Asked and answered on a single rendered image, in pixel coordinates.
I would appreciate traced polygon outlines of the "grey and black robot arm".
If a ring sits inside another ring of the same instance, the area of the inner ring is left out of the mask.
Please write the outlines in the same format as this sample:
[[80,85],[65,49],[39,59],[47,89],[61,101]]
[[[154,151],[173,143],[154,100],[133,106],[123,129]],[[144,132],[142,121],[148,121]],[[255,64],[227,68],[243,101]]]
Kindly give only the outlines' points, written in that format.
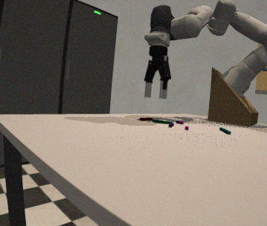
[[267,25],[237,11],[231,0],[218,0],[214,12],[208,6],[199,6],[189,11],[189,15],[174,18],[169,6],[159,5],[152,10],[151,30],[144,39],[150,46],[169,47],[171,40],[196,38],[205,25],[212,34],[223,36],[230,24],[242,35],[261,44],[239,64],[221,73],[228,85],[245,98],[251,81],[267,66]]

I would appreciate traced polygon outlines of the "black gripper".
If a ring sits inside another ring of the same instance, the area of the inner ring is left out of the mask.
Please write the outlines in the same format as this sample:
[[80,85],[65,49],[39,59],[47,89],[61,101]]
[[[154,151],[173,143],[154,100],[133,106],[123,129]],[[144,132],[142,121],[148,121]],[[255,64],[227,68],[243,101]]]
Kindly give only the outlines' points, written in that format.
[[147,72],[144,78],[144,81],[146,81],[144,97],[151,97],[152,79],[158,70],[161,77],[160,80],[162,80],[159,98],[167,99],[168,80],[171,79],[167,47],[164,47],[163,45],[150,46],[149,55],[152,57],[152,60],[149,60]]

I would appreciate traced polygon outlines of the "turquoise rod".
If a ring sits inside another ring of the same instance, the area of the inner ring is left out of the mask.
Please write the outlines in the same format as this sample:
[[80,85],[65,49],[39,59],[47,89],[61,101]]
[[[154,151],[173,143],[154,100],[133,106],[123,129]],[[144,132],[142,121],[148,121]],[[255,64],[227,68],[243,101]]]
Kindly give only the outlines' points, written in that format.
[[224,132],[224,133],[226,133],[226,134],[228,134],[228,135],[231,134],[230,131],[228,131],[227,129],[224,129],[224,128],[222,128],[222,127],[219,127],[219,130],[222,131],[222,132]]

